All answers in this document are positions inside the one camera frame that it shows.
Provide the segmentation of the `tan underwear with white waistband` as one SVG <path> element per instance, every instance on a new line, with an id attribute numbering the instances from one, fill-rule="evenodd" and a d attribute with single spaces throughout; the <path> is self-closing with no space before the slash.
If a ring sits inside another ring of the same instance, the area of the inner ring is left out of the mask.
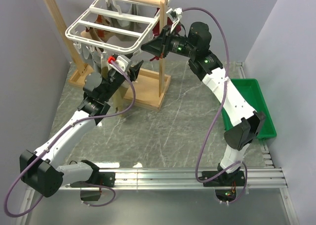
<path id="1" fill-rule="evenodd" d="M 127 58 L 131 59 L 132 55 L 129 54 L 129 55 L 125 55 Z M 103 78 L 106 77 L 106 75 L 108 74 L 108 71 L 112 69 L 110 66 L 109 66 L 109 63 L 105 64 L 103 67 L 102 67 L 102 70 L 101 70 L 101 75 Z M 112 95 L 112 97 L 107 97 L 107 99 L 112 99 L 113 101 L 113 106 L 115 108 L 115 113 L 117 114 L 123 114 L 124 112 L 128 111 L 128 109 L 124 109 L 123 108 L 123 98 L 128 90 L 128 88 L 131 88 L 132 89 L 132 93 L 133 93 L 133 97 L 132 97 L 132 102 L 134 103 L 135 102 L 135 99 L 136 99 L 136 93 L 135 93 L 135 88 L 133 86 L 133 82 L 131 82 L 128 77 L 127 77 L 127 72 L 123 72 L 122 70 L 118 70 L 119 73 L 121 73 L 126 81 L 124 81 L 124 83 L 118 88 L 118 90 Z"/>

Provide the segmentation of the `white plastic clip hanger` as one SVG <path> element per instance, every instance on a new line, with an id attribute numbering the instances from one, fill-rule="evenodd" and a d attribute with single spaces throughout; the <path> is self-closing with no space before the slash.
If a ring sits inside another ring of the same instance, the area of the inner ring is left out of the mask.
<path id="1" fill-rule="evenodd" d="M 171 0 L 94 0 L 65 31 L 79 54 L 88 56 L 96 49 L 107 53 L 140 52 L 141 44 L 159 23 L 161 12 L 144 16 L 141 8 L 160 8 Z"/>

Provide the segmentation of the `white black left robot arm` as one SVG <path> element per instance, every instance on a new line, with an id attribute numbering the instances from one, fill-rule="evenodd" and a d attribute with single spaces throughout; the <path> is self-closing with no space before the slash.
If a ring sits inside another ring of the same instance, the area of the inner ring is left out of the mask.
<path id="1" fill-rule="evenodd" d="M 86 77 L 83 100 L 67 124 L 34 152 L 26 150 L 20 155 L 20 170 L 25 171 L 22 182 L 44 197 L 51 197 L 66 184 L 83 182 L 93 187 L 100 183 L 100 168 L 94 163 L 88 160 L 66 166 L 62 163 L 83 135 L 108 116 L 109 99 L 125 81 L 137 79 L 143 62 L 117 71 L 116 67 L 122 64 L 120 60 L 112 62 L 106 77 L 98 72 Z"/>

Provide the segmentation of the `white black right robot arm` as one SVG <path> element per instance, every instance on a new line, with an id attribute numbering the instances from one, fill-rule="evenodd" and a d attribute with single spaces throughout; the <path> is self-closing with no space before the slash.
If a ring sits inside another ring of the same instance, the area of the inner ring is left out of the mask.
<path id="1" fill-rule="evenodd" d="M 220 110 L 229 116 L 232 128 L 224 133 L 227 147 L 217 173 L 211 178 L 196 176 L 200 183 L 213 180 L 227 186 L 237 176 L 246 150 L 260 133 L 266 116 L 256 111 L 240 94 L 218 57 L 210 50 L 212 35 L 207 24 L 194 22 L 187 36 L 180 36 L 163 27 L 160 34 L 143 44 L 141 50 L 165 58 L 169 53 L 187 57 L 191 71 L 208 87 L 220 102 Z"/>

